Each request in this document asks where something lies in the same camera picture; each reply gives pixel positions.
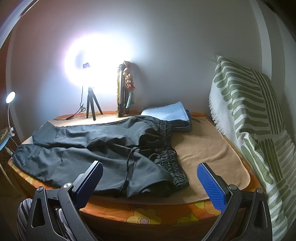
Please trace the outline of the black mini tripod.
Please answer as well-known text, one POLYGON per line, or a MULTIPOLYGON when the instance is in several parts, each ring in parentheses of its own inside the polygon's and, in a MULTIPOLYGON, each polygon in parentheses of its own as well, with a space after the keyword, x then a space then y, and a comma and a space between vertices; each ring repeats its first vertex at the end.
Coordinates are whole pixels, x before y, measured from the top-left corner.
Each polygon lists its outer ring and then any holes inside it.
POLYGON ((89 87, 88 88, 88 95, 87 95, 87 104, 86 104, 86 118, 89 117, 89 109, 91 109, 92 118, 95 121, 96 120, 96 113, 95 113, 94 104, 96 104, 100 114, 103 115, 103 111, 99 105, 96 95, 93 92, 93 88, 89 87))

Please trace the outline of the white clip desk lamp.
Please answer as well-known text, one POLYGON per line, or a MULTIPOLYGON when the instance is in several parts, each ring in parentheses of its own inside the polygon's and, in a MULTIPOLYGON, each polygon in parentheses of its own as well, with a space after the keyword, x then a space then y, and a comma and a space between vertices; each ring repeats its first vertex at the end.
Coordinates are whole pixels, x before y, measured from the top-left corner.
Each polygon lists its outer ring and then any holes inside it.
POLYGON ((15 97, 16 97, 16 93, 14 91, 11 91, 6 97, 6 104, 8 105, 8 109, 7 109, 8 129, 11 137, 14 137, 15 133, 14 133, 14 128, 11 126, 11 121, 10 121, 10 105, 12 101, 15 99, 15 97))

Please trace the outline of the orange floral bed sheet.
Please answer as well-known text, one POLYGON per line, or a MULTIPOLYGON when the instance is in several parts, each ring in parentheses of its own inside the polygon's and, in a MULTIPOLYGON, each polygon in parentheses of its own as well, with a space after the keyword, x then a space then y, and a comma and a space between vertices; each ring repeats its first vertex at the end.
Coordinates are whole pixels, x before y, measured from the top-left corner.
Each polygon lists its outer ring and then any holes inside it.
MULTIPOLYGON (((192 113, 193 117, 205 117, 211 124, 213 121, 204 113, 192 113)), ((227 137, 222 135, 227 142, 234 148, 243 165, 250 174, 250 184, 242 189, 244 191, 254 191, 261 185, 255 174, 248 166, 247 162, 234 147, 227 137)), ((136 225, 161 225, 182 226, 186 223, 197 222, 200 224, 210 224, 214 222, 220 215, 220 211, 215 209, 212 202, 207 198, 205 200, 196 201, 188 204, 178 205, 147 205, 147 204, 128 204, 117 203, 108 200, 98 199, 98 196, 90 198, 85 208, 81 209, 81 213, 90 218, 91 222, 95 221, 112 221, 116 225, 121 223, 129 223, 136 225)))

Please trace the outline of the dark grey pants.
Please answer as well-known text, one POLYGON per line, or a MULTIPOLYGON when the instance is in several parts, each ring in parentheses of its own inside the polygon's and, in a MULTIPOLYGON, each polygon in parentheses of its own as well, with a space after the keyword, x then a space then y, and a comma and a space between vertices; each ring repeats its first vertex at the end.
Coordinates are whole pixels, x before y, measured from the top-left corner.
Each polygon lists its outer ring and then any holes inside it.
POLYGON ((169 196, 189 186, 171 145, 171 123, 136 115, 112 123, 54 126, 45 123, 13 162, 51 186, 73 182, 94 161, 103 165, 96 195, 169 196))

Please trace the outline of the striped grey cloth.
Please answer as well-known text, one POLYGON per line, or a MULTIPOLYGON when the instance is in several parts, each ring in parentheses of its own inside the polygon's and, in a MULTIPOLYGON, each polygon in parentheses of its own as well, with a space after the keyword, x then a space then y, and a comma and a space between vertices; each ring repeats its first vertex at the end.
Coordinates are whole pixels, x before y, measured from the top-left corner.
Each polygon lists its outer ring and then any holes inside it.
MULTIPOLYGON (((28 219, 29 219, 29 212, 30 212, 30 208, 32 205, 32 198, 26 198, 25 200, 23 200, 19 207, 18 207, 18 212, 17 212, 17 230, 18 230, 18 238, 19 240, 26 240, 26 232, 27 232, 27 223, 28 223, 28 219)), ((67 223, 67 220, 63 214, 62 209, 57 208, 56 209, 56 213, 59 216, 59 220, 62 223, 62 226, 64 226, 65 230, 66 230, 66 238, 68 240, 76 240, 73 232, 71 231, 71 229, 69 228, 69 224, 67 223)))

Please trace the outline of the tan blanket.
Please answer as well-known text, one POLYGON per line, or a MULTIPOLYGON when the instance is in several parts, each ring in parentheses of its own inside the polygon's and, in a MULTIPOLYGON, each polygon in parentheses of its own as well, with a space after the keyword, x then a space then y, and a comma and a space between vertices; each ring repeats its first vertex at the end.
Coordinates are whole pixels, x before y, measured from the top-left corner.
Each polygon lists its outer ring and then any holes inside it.
POLYGON ((250 174, 243 165, 234 148, 205 117, 192 118, 193 129, 189 132, 173 132, 171 145, 178 154, 178 161, 187 174, 189 186, 178 190, 169 197, 139 195, 132 198, 114 198, 99 195, 98 199, 117 203, 175 205, 188 204, 208 198, 197 178, 197 167, 207 163, 215 174, 227 184, 235 184, 244 189, 250 184, 250 174))

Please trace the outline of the green white striped throw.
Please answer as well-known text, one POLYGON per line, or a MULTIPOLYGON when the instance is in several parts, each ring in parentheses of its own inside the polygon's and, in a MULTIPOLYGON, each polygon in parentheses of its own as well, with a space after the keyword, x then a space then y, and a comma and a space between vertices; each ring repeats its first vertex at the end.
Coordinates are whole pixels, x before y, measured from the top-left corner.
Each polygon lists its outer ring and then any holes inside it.
POLYGON ((269 77, 216 57, 209 95, 212 119, 241 153, 267 195, 273 239, 295 221, 295 144, 269 77))

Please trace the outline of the folded light blue cloth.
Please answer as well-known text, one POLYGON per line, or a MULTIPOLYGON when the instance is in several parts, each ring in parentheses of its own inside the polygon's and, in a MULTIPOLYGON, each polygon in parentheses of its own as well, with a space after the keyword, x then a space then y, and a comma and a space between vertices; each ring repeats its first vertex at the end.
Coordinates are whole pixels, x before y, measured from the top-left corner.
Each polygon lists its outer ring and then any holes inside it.
POLYGON ((168 121, 173 131, 189 132, 193 129, 191 112, 185 109, 180 101, 166 106, 147 108, 140 115, 168 121))

